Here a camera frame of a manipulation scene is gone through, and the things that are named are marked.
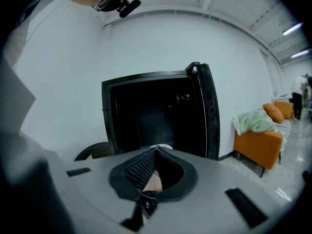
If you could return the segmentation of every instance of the black slot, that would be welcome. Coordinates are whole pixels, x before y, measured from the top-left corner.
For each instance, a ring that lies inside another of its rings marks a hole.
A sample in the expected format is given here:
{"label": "black slot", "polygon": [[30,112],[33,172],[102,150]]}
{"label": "black slot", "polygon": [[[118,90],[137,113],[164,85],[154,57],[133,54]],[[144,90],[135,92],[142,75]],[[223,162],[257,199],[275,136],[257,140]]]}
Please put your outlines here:
{"label": "black slot", "polygon": [[229,189],[225,191],[225,193],[251,228],[267,220],[267,217],[246,197],[240,189]]}
{"label": "black slot", "polygon": [[75,170],[71,170],[71,171],[66,171],[67,172],[67,175],[69,177],[73,177],[73,176],[77,176],[77,175],[80,175],[80,174],[84,174],[84,173],[87,173],[87,172],[90,172],[91,169],[90,168],[79,168],[79,169],[75,169]]}

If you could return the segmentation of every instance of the white wall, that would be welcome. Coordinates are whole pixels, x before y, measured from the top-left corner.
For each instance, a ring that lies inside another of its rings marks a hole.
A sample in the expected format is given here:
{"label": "white wall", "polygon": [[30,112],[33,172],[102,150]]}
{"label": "white wall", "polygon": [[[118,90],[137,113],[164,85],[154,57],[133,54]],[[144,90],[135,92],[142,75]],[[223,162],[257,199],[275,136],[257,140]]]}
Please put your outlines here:
{"label": "white wall", "polygon": [[285,92],[291,95],[293,82],[298,76],[304,76],[305,74],[312,76],[312,58],[284,66],[282,67],[282,73],[285,83]]}
{"label": "white wall", "polygon": [[102,28],[94,9],[68,0],[53,1],[34,21],[16,66],[36,97],[22,131],[73,160],[89,145],[107,140],[101,84],[95,82]]}
{"label": "white wall", "polygon": [[268,69],[256,43],[219,22],[152,14],[115,23],[104,29],[102,41],[100,80],[183,70],[193,61],[209,64],[220,110],[220,156],[233,150],[232,117],[271,101]]}

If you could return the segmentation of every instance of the black pants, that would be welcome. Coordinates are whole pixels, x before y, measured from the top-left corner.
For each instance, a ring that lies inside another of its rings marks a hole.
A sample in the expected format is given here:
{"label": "black pants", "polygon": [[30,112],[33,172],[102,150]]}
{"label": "black pants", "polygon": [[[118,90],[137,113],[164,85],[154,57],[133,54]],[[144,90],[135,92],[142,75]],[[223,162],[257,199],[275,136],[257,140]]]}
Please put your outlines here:
{"label": "black pants", "polygon": [[300,119],[301,110],[302,110],[302,95],[297,94],[297,93],[293,93],[292,94],[292,102],[293,102],[294,116],[297,119]]}

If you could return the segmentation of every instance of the orange sofa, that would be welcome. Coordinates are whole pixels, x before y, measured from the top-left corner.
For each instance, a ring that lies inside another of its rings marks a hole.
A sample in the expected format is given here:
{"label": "orange sofa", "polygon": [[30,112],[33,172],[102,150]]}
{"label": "orange sofa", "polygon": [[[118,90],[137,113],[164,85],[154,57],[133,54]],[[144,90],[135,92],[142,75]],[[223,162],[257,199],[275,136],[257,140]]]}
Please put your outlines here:
{"label": "orange sofa", "polygon": [[[274,103],[287,119],[293,117],[293,104],[289,102],[276,101]],[[272,169],[280,155],[283,135],[273,131],[255,133],[248,131],[241,136],[236,132],[234,150],[250,158],[263,167],[260,177],[265,169]]]}

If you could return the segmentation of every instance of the white shirt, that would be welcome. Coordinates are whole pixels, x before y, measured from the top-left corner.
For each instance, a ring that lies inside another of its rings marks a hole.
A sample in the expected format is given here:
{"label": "white shirt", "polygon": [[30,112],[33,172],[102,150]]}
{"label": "white shirt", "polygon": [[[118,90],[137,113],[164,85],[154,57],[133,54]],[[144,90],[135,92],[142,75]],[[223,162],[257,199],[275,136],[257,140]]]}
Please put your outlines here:
{"label": "white shirt", "polygon": [[303,76],[297,77],[292,86],[292,92],[302,95],[301,85],[305,85],[306,83],[307,79],[305,79]]}

